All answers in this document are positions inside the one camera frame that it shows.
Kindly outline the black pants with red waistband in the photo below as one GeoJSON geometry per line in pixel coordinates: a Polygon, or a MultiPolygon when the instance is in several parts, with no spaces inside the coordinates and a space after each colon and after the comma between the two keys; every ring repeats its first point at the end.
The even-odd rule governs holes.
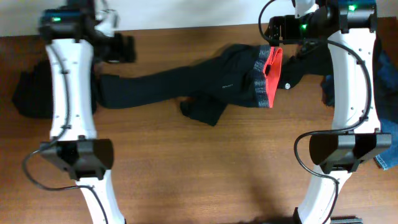
{"type": "Polygon", "coordinates": [[[125,109],[183,97],[182,114],[215,126],[228,105],[272,108],[283,50],[233,44],[196,65],[137,78],[100,75],[97,99],[107,109],[125,109]]]}

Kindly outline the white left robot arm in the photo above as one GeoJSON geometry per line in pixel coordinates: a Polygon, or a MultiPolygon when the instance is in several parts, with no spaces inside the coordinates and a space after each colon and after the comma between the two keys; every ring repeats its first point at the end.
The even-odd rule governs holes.
{"type": "Polygon", "coordinates": [[[53,115],[50,141],[38,153],[75,181],[93,223],[125,223],[113,190],[114,148],[99,139],[93,119],[95,58],[103,58],[116,40],[118,14],[106,1],[67,1],[46,9],[39,34],[52,72],[53,115]]]}

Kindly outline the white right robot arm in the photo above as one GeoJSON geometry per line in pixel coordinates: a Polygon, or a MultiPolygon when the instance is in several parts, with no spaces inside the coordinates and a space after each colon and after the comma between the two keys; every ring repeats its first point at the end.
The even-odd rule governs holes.
{"type": "Polygon", "coordinates": [[[332,213],[345,182],[358,167],[389,148],[374,101],[375,1],[296,0],[291,16],[273,17],[262,37],[271,45],[322,43],[333,65],[335,107],[329,130],[310,131],[314,167],[293,223],[333,223],[332,213]]]}

